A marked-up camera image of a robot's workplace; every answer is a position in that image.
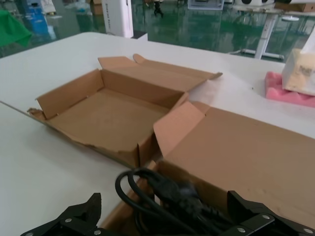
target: green floor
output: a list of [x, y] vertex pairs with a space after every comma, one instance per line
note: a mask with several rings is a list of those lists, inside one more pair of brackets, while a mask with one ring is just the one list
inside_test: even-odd
[[[242, 13], [226, 5], [223, 11], [188, 10], [186, 4], [177, 5], [175, 0], [161, 4], [164, 17], [154, 16], [153, 7], [132, 1], [133, 27], [146, 31], [150, 41], [186, 47], [233, 52], [257, 47], [266, 15]], [[1, 3], [1, 9], [12, 11], [33, 36], [27, 47], [11, 44], [0, 49], [5, 57], [29, 48], [66, 38], [81, 32], [105, 33], [103, 16], [93, 16], [89, 11], [78, 12], [70, 8], [72, 0], [54, 0], [60, 17], [36, 18], [22, 1]], [[272, 32], [267, 52], [282, 54], [286, 58], [294, 47], [301, 48], [315, 25], [314, 17], [300, 17], [293, 23], [278, 19]]]

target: table surface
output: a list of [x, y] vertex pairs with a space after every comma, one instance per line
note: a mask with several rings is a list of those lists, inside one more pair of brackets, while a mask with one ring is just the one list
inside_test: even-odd
[[0, 59], [0, 100], [26, 112], [35, 98], [100, 68], [98, 57], [134, 53], [166, 63], [223, 72], [190, 93], [191, 100], [258, 119], [315, 138], [315, 109], [264, 97], [267, 71], [284, 63], [258, 60], [101, 33], [82, 33]]
[[54, 220], [94, 192], [102, 196], [102, 223], [120, 201], [114, 183], [126, 167], [2, 103], [0, 114], [1, 235], [19, 236]]

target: pink foam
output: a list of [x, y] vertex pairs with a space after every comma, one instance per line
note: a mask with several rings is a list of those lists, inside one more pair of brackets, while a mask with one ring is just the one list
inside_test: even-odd
[[282, 88], [282, 76], [279, 73], [267, 72], [265, 85], [267, 99], [315, 107], [315, 96], [284, 90]]

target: open cardboard box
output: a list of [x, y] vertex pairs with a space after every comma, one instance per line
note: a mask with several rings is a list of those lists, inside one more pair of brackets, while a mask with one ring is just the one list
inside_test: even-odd
[[94, 70], [39, 98], [29, 113], [71, 140], [124, 164], [144, 165], [158, 152], [153, 124], [220, 73], [146, 60], [99, 58]]
[[[155, 170], [191, 181], [206, 203], [227, 213], [227, 192], [235, 190], [315, 228], [314, 139], [200, 102], [171, 111], [154, 131], [164, 157]], [[102, 227], [137, 235], [131, 214], [121, 202]]]

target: green cloth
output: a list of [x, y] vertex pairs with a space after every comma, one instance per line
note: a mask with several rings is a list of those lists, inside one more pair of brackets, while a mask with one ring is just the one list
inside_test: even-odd
[[0, 47], [14, 42], [27, 46], [31, 36], [31, 32], [8, 11], [0, 10]]

